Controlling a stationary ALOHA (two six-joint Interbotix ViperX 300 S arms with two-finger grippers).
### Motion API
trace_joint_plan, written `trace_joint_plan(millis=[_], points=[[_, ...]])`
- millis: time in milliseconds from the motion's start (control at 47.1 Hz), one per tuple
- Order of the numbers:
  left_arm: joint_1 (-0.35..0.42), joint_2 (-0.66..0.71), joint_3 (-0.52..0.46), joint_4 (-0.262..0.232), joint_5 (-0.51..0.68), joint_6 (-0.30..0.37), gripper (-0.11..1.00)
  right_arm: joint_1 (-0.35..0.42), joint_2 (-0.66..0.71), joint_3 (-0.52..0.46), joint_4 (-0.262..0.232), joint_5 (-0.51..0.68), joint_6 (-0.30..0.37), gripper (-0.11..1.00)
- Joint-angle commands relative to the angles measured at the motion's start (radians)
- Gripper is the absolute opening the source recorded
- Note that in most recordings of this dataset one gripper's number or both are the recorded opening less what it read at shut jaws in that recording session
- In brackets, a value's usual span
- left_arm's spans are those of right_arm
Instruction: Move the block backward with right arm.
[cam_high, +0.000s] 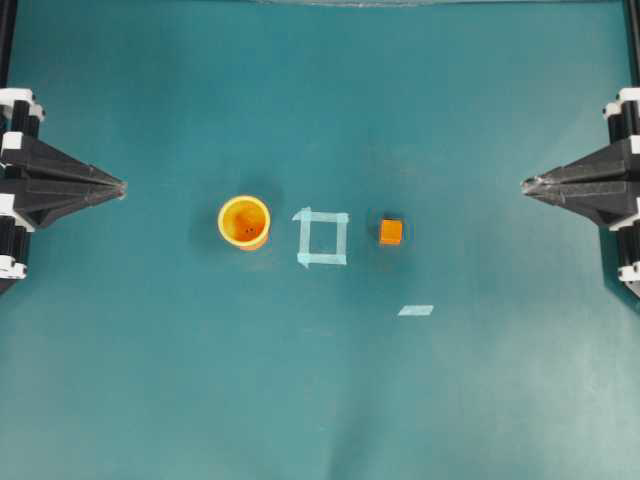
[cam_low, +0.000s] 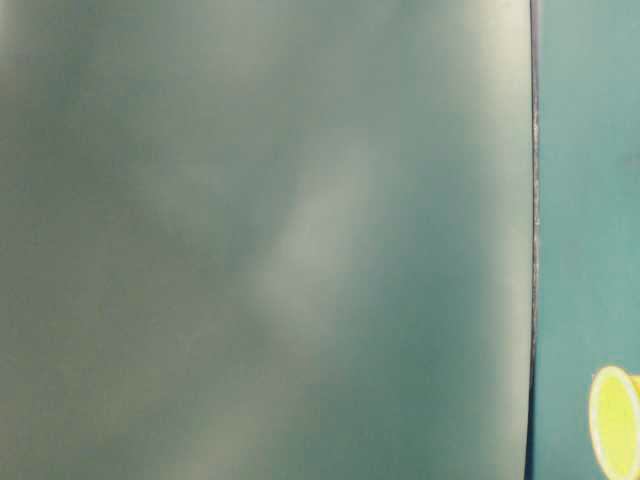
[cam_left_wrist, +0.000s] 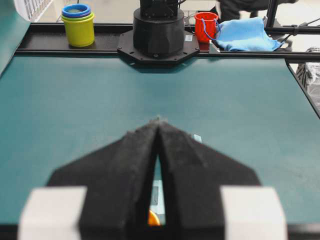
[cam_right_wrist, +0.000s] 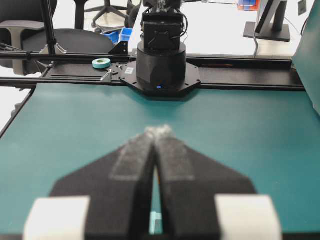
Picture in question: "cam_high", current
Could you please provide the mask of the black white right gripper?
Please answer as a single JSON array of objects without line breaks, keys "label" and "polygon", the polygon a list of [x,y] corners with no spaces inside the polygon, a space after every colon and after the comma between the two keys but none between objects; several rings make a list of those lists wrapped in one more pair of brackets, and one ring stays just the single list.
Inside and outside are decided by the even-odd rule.
[{"label": "black white right gripper", "polygon": [[639,88],[621,89],[603,115],[610,145],[525,179],[521,190],[614,232],[618,279],[639,296]]}]

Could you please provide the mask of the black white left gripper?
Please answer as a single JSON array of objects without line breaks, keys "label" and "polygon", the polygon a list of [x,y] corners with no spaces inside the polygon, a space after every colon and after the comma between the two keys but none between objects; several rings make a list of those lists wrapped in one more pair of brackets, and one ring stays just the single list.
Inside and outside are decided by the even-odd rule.
[{"label": "black white left gripper", "polygon": [[35,230],[126,194],[122,180],[36,139],[45,117],[31,89],[1,89],[1,154],[13,149],[13,164],[1,159],[2,294],[27,277]]}]

